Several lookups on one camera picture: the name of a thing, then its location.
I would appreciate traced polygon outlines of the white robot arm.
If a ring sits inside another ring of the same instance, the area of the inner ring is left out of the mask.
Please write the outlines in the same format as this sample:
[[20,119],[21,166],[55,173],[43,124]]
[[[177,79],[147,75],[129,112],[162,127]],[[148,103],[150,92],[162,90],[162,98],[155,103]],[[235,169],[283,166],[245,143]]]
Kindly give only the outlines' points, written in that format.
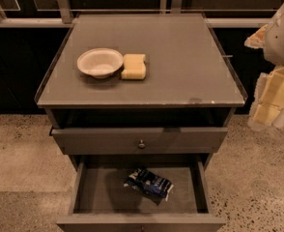
[[269,73],[261,73],[250,107],[248,125],[253,131],[267,127],[284,128],[284,3],[270,22],[248,37],[246,47],[263,49],[264,58],[274,64]]

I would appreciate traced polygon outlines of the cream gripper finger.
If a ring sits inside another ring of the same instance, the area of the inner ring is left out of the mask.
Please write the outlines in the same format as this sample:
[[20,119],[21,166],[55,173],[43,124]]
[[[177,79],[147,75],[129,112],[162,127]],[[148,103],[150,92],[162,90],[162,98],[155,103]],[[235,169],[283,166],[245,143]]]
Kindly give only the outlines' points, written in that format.
[[244,45],[249,48],[264,48],[265,47],[265,34],[267,30],[268,25],[265,24],[261,28],[259,28],[254,34],[252,34],[250,37],[248,37]]
[[263,131],[270,127],[280,114],[280,110],[271,105],[254,102],[249,110],[248,126],[253,131]]

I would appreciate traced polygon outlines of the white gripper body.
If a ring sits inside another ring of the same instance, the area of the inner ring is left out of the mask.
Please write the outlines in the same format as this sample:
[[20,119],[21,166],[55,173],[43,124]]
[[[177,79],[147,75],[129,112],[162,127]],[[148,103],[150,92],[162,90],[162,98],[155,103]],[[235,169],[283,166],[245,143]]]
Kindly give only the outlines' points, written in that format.
[[279,113],[284,108],[284,66],[276,66],[268,75],[259,108],[264,114]]

